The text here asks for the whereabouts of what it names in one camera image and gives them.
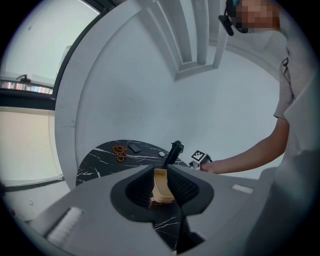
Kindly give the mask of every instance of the person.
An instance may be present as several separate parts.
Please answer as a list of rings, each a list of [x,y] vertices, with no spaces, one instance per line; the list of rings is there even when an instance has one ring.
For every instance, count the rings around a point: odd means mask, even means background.
[[[212,174],[242,172],[261,167],[284,153],[283,159],[300,152],[294,131],[284,115],[313,78],[318,61],[293,18],[275,1],[227,0],[226,11],[237,30],[263,32],[275,30],[286,37],[286,58],[280,65],[279,101],[273,132],[247,151],[233,157],[202,164],[200,169]]]

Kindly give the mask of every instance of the white wall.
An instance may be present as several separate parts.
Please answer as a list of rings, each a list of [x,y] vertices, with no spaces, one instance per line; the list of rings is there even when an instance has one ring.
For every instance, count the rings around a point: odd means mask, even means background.
[[[30,221],[69,191],[67,183],[61,181],[32,189],[6,192],[2,198],[15,211],[17,218]]]
[[[120,139],[166,150],[181,140],[185,162],[195,150],[214,160],[231,157],[273,131],[278,93],[276,79],[227,51],[218,70],[173,84],[161,53],[132,19],[101,51],[82,91],[75,126],[77,164],[94,147]],[[257,179],[264,168],[234,175]]]
[[[62,175],[54,118],[49,110],[0,108],[0,179],[6,186]]]
[[[80,0],[44,0],[12,38],[0,75],[27,74],[34,82],[53,85],[66,47],[97,15]]]

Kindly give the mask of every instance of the round table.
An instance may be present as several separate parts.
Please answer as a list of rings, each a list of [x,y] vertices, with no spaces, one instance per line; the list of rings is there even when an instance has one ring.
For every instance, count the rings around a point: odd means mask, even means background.
[[[129,147],[129,144],[136,144],[141,149],[139,153],[134,153]],[[127,158],[124,162],[118,162],[116,155],[113,153],[113,146],[126,146]],[[159,152],[165,153],[164,157],[159,155]],[[114,140],[106,142],[93,150],[83,159],[76,175],[76,186],[90,181],[95,178],[100,178],[106,175],[115,174],[130,168],[135,168],[145,165],[154,165],[155,168],[162,168],[169,152],[158,146],[136,140]],[[174,163],[188,167],[179,158]],[[176,203],[157,203],[152,201],[149,209],[155,214],[154,229],[175,251],[179,236],[181,223],[181,209]]]

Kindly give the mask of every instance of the black marble table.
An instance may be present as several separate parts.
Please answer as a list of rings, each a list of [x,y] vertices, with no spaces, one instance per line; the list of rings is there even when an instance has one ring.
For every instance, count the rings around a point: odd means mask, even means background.
[[[134,153],[129,144],[136,144],[141,152]],[[127,158],[124,162],[118,162],[112,151],[113,146],[126,146]],[[114,140],[106,142],[94,148],[86,155],[76,175],[76,186],[86,181],[100,178],[106,175],[115,174],[130,168],[154,165],[155,168],[162,168],[169,152],[152,144],[136,140]],[[182,160],[177,159],[175,165],[188,167]],[[176,201],[157,203],[152,201],[149,209],[156,216],[154,229],[160,237],[175,251],[181,223],[181,209]]]

